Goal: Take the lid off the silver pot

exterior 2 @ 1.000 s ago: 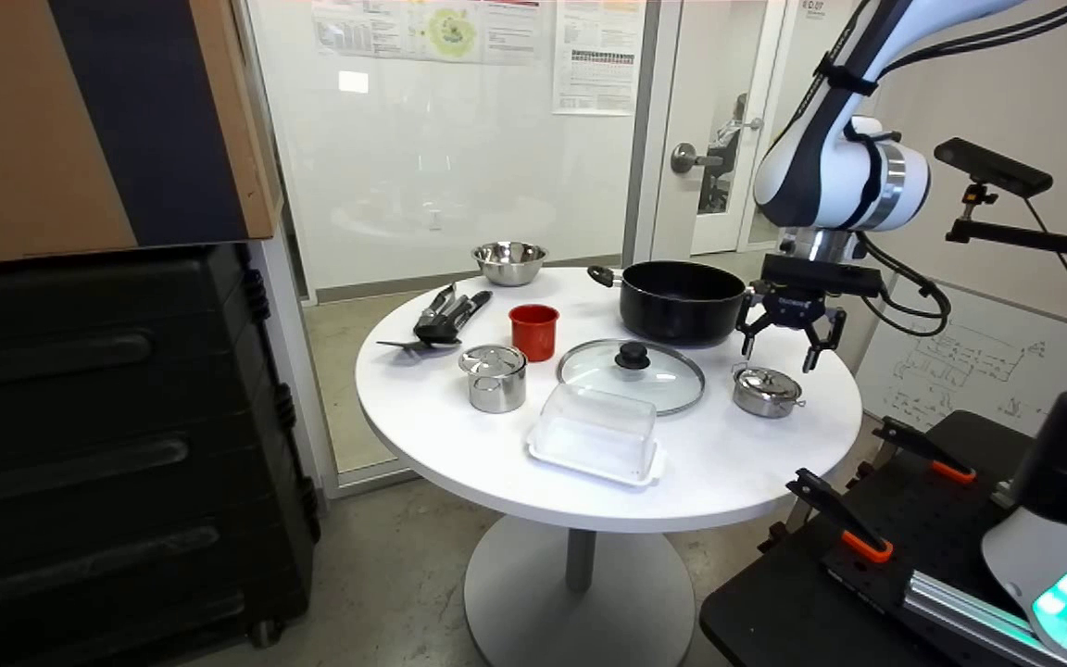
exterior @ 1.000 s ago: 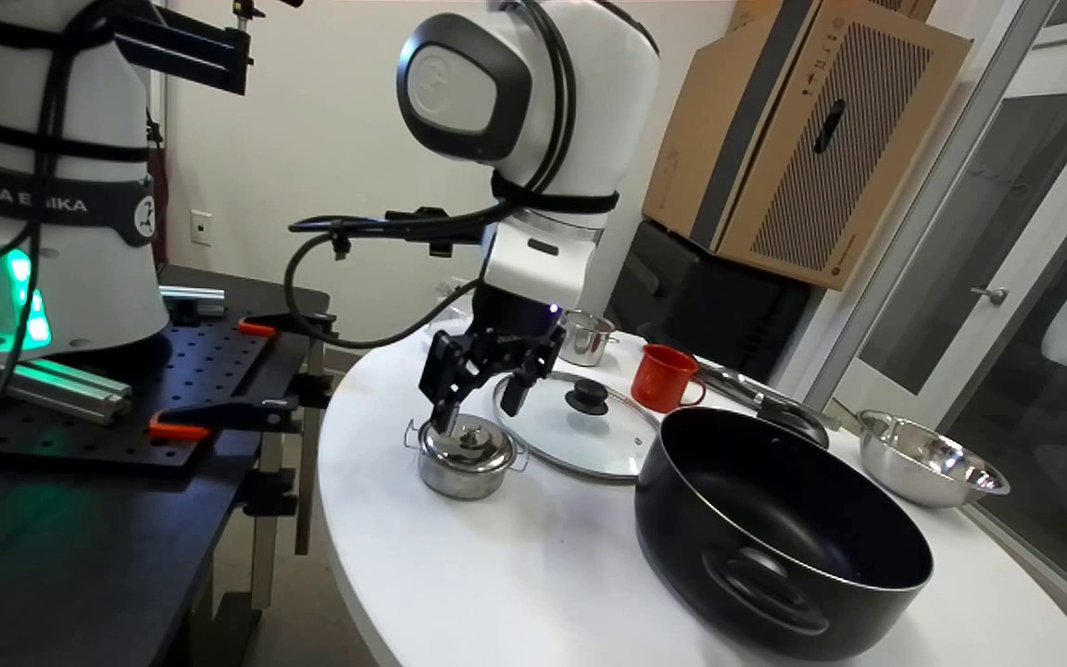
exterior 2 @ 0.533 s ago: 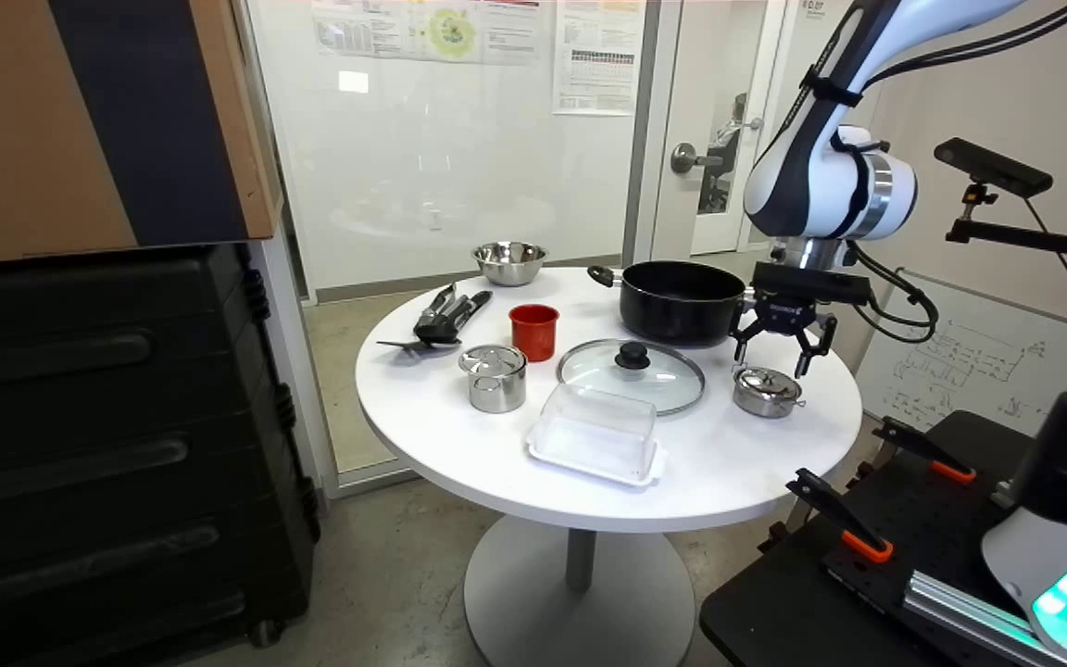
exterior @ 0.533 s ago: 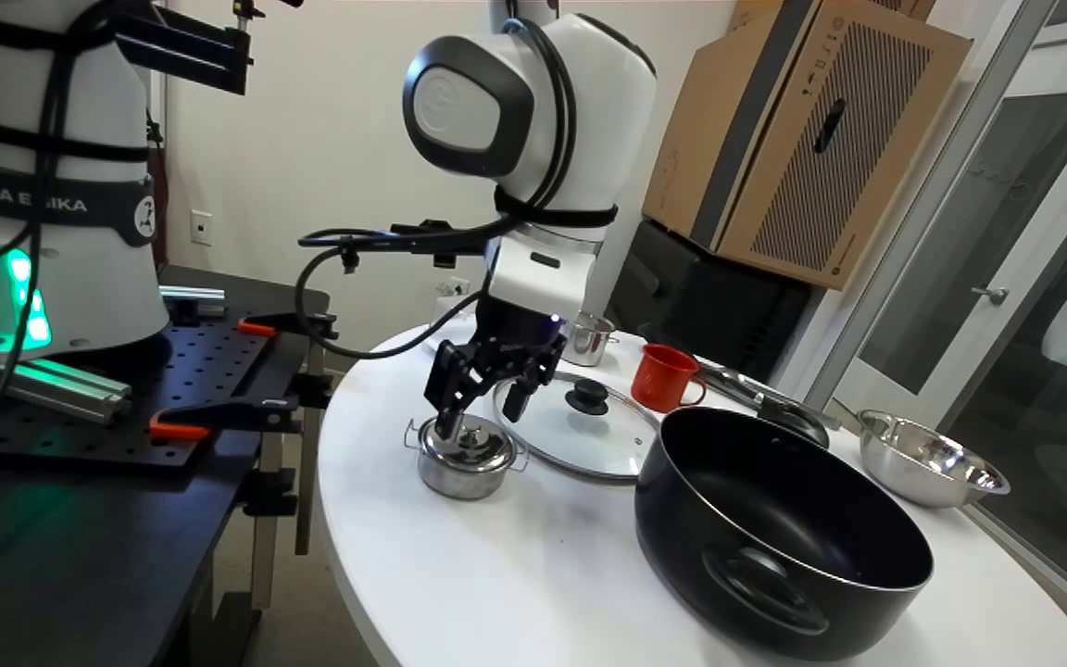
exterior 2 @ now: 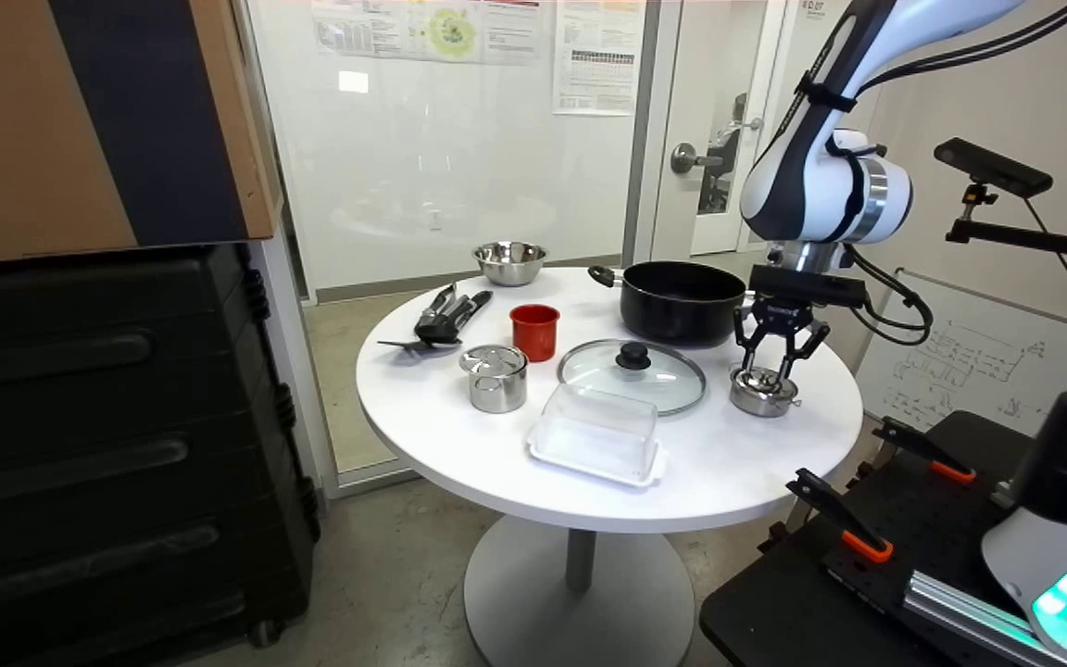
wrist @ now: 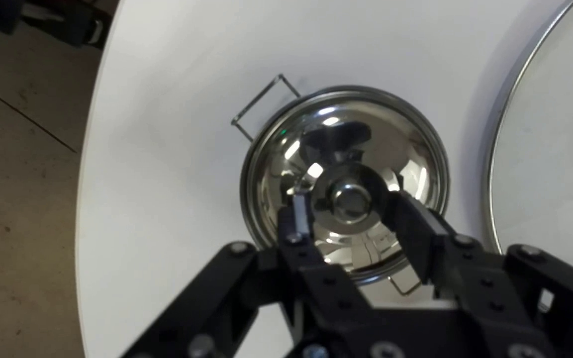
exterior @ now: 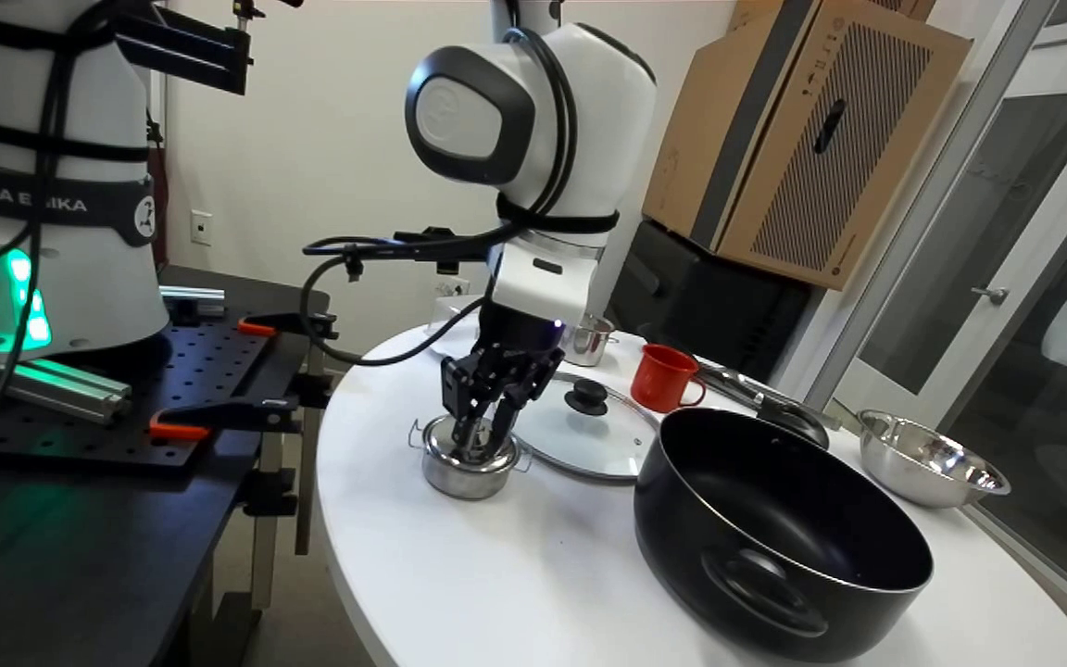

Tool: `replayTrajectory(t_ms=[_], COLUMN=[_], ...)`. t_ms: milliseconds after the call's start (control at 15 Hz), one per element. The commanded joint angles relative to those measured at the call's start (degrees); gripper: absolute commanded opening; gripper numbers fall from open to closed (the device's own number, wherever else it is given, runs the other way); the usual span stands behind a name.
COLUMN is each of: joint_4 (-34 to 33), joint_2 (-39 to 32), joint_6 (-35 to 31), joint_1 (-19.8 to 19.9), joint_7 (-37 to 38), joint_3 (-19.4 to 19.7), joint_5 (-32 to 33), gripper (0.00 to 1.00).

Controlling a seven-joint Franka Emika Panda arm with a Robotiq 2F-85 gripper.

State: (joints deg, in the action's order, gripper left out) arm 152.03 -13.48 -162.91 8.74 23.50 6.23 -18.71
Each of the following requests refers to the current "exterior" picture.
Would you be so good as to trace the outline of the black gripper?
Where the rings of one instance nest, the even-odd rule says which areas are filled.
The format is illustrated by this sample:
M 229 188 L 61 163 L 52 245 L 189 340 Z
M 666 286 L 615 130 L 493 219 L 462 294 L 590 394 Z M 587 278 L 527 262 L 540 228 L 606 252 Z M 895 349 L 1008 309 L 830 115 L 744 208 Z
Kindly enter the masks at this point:
M 497 413 L 487 431 L 487 461 L 509 448 L 514 418 L 527 404 L 524 382 L 540 361 L 561 349 L 563 328 L 505 304 L 487 301 L 477 312 L 474 346 L 441 364 L 441 404 L 453 413 L 453 454 L 477 456 L 477 431 L 487 407 Z

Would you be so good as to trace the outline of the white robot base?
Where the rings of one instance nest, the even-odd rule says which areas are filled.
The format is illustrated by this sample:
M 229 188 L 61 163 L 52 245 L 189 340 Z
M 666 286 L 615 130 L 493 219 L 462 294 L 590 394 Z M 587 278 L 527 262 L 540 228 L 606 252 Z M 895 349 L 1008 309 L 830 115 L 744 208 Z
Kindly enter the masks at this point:
M 0 361 L 167 328 L 148 84 L 117 21 L 143 0 L 0 0 Z

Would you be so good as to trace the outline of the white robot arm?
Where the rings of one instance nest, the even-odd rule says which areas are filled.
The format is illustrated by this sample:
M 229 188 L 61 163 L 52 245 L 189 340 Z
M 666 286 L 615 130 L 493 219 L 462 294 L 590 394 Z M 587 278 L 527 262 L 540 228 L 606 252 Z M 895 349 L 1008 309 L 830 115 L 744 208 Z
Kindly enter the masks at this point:
M 435 50 L 404 130 L 441 177 L 493 187 L 499 230 L 477 340 L 441 366 L 453 454 L 490 461 L 594 312 L 603 249 L 650 141 L 655 72 L 563 0 L 493 0 L 493 44 Z

